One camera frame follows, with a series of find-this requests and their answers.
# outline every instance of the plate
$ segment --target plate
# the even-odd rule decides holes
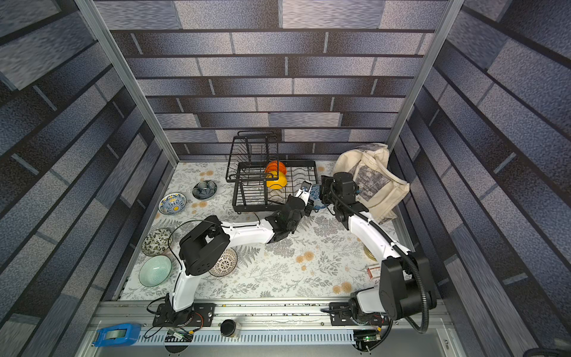
[[[321,189],[320,184],[315,184],[311,186],[311,190],[309,191],[309,197],[313,200],[313,209],[318,211],[322,210],[325,207],[329,206],[329,204],[324,204],[319,199],[319,190]]]
[[[166,195],[159,204],[159,212],[166,215],[180,213],[186,205],[186,197],[179,192]]]

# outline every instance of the black motor housing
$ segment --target black motor housing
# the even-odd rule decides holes
[[[416,263],[427,295],[428,308],[436,307],[436,286],[428,264],[428,258],[421,252],[410,252],[408,256]],[[385,312],[393,320],[418,314],[422,309],[419,287],[414,279],[404,279],[403,271],[410,269],[402,258],[390,257],[381,262],[379,297]]]

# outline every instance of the black mounting plate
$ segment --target black mounting plate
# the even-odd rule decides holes
[[[329,303],[329,310],[338,310],[343,307],[349,306],[349,302],[343,303]],[[331,326],[359,326],[351,319],[351,310],[343,310],[336,312],[333,315],[330,315],[329,318],[331,319]],[[371,317],[371,320],[367,324],[368,326],[379,326],[383,322],[382,319],[377,319],[375,317]]]
[[[156,309],[158,315],[153,320],[152,323],[153,326],[163,326],[163,327],[180,326],[183,323],[185,323],[185,321],[188,321],[191,315],[193,315],[192,321],[190,321],[186,325],[186,327],[200,327],[200,325],[202,325],[202,327],[210,327],[212,325],[212,318],[214,317],[214,308],[216,307],[216,304],[209,304],[209,303],[193,304],[192,310],[185,309],[176,312],[174,314],[174,322],[172,321],[169,322],[165,313],[161,313],[162,310],[165,308],[165,306],[166,304],[163,303],[160,304]],[[202,319],[200,317],[194,315],[193,312],[197,312],[198,314],[200,314],[203,317],[204,322],[202,322]]]

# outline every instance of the beige tote bag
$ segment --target beige tote bag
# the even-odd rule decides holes
[[[368,208],[373,218],[381,223],[396,218],[392,209],[410,191],[408,182],[387,170],[389,155],[385,144],[357,146],[339,156],[332,172],[353,174],[353,181],[360,189],[357,201]]]

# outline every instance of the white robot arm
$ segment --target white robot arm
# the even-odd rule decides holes
[[[296,192],[293,196],[295,198],[301,199],[303,201],[303,209],[307,206],[309,200],[309,191],[311,189],[311,182],[304,182],[301,189]],[[235,246],[240,246],[242,244],[250,243],[268,243],[272,237],[276,234],[274,227],[267,219],[262,219],[260,222],[252,224],[247,223],[230,223],[222,221],[219,228],[222,229],[223,233],[228,236],[229,243],[224,249],[232,248]],[[181,244],[185,242],[185,239],[191,235],[190,232],[187,236],[181,239]],[[182,269],[180,270],[179,276],[176,279],[174,290],[169,294],[172,309],[175,312],[184,310],[192,306],[194,302],[194,293],[200,282],[201,277],[207,273],[206,272],[193,275],[192,273],[186,274],[188,264],[186,259],[181,256]]]
[[[248,243],[274,243],[295,232],[297,224],[313,210],[309,199],[311,183],[304,182],[280,210],[252,223],[221,222],[209,216],[180,241],[181,272],[174,290],[159,316],[161,326],[180,326],[191,313],[194,293],[206,274],[227,248]],[[367,208],[355,199],[357,185],[349,173],[322,177],[320,199],[331,203],[336,219],[355,234],[381,264],[378,293],[366,290],[356,294],[360,312],[383,312],[392,319],[407,318],[418,332],[428,328],[428,310],[436,307],[436,288],[428,260],[418,252],[394,242],[372,219]],[[403,271],[412,275],[405,281]],[[423,313],[418,327],[409,316]]]

